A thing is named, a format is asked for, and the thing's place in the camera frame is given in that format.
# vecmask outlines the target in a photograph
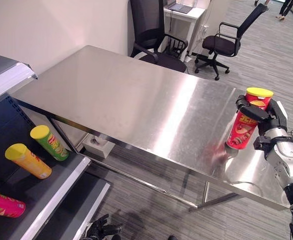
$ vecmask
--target white wall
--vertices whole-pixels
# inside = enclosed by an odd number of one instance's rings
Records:
[[[210,3],[210,0],[177,0],[177,3],[188,5],[188,6],[195,6],[201,9],[207,9]]]
[[[127,8],[128,0],[0,0],[0,55],[37,74],[85,45],[127,55]]]

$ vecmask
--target green chip can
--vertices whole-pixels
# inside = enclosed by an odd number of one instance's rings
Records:
[[[52,134],[48,126],[39,125],[34,127],[30,132],[30,136],[31,138],[36,140],[56,160],[64,161],[68,158],[69,152]]]

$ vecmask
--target office chair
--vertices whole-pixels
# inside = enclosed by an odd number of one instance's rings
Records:
[[[135,36],[131,57],[143,52],[146,55],[140,58],[142,61],[184,72],[187,66],[179,57],[187,48],[188,42],[165,33],[163,0],[130,0],[130,3]],[[165,37],[176,43],[175,56],[167,51],[158,51]]]
[[[238,54],[238,51],[241,46],[240,40],[242,38],[242,35],[251,26],[251,24],[262,13],[264,13],[267,9],[268,9],[267,6],[260,3],[251,12],[251,14],[245,19],[245,21],[241,24],[241,26],[236,26],[236,25],[233,25],[233,24],[230,24],[227,22],[221,22],[219,25],[218,33],[214,36],[213,35],[207,36],[202,43],[202,47],[204,49],[208,49],[209,54],[212,54],[214,52],[213,58],[212,59],[208,59],[208,58],[203,59],[203,58],[197,57],[195,60],[196,69],[194,72],[197,74],[199,72],[200,68],[203,68],[205,66],[211,66],[211,67],[213,67],[213,69],[216,73],[216,77],[215,77],[216,81],[220,79],[217,66],[225,68],[226,69],[225,73],[228,74],[230,72],[229,67],[218,62],[216,60],[217,56],[223,55],[223,56],[227,56],[227,57],[235,57]],[[220,28],[222,25],[229,26],[231,28],[236,28],[237,29],[236,36],[229,36],[226,34],[222,34],[220,32]],[[197,63],[199,62],[199,59],[201,59],[205,63],[203,63],[202,65],[198,65]]]

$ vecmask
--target yellow chip can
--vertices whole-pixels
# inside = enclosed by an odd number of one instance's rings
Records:
[[[52,173],[52,169],[22,143],[9,146],[4,156],[38,179],[46,179]]]

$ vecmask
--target table top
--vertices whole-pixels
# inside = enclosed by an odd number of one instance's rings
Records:
[[[163,8],[164,13],[170,14],[171,10],[167,9],[167,8]],[[173,16],[181,16],[184,18],[189,18],[192,20],[197,20],[199,17],[201,17],[201,15],[205,12],[206,10],[203,8],[199,8],[199,7],[193,7],[191,11],[189,11],[188,13],[182,13],[182,12],[178,12],[178,11],[173,11]]]
[[[222,82],[85,46],[13,97],[24,107],[285,209],[289,203],[273,168],[253,148],[255,136],[227,159],[224,142],[240,94]]]

